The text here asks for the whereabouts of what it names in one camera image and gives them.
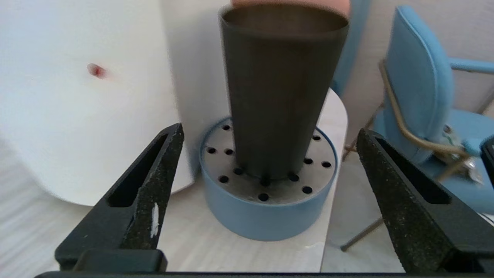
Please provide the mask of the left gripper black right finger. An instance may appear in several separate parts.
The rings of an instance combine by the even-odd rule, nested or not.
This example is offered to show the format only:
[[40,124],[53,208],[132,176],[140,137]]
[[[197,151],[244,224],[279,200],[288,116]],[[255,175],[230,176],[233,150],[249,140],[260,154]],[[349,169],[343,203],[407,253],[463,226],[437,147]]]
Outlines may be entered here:
[[491,224],[378,133],[361,129],[357,153],[405,272],[493,272]]

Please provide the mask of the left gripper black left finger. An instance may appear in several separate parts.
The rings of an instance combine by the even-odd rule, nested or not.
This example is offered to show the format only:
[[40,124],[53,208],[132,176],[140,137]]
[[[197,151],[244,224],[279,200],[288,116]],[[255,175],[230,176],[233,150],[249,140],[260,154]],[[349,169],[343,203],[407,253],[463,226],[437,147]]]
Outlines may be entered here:
[[183,141],[180,123],[155,136],[56,248],[61,271],[84,255],[156,252]]

